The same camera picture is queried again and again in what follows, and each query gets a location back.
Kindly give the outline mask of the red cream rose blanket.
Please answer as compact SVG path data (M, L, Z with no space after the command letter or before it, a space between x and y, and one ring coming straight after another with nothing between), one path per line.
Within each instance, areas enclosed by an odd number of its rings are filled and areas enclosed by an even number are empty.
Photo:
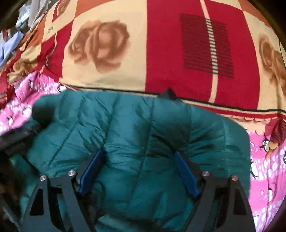
M1 69L1 105L33 71L71 89L172 89L285 140L285 50L248 1L57 1Z

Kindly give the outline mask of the dark green puffer jacket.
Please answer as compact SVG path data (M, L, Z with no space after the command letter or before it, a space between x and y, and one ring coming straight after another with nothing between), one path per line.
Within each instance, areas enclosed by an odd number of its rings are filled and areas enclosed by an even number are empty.
M66 90L41 97L30 122L44 129L31 148L12 157L28 199L41 174L58 177L103 148L107 161L91 204L105 211L97 231L181 231L193 207L174 153L214 176L236 175L250 188L250 144L234 121L178 100L115 92Z

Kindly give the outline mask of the lavender cloth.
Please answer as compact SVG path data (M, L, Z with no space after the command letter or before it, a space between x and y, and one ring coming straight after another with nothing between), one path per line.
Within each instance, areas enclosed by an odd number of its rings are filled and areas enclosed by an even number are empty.
M21 31L17 31L7 42L1 44L1 60L0 60L1 69L8 60L9 56L19 45L23 37L24 34Z

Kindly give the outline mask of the pink penguin fleece blanket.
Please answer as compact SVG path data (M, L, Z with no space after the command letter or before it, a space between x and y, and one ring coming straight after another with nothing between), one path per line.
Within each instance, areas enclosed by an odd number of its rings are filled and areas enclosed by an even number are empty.
M41 96L59 94L66 87L48 76L33 72L18 82L16 95L1 110L1 133L17 128L31 116L33 104ZM248 132L250 138L250 195L256 231L265 231L285 197L285 143L265 156L272 146L273 123L260 133Z

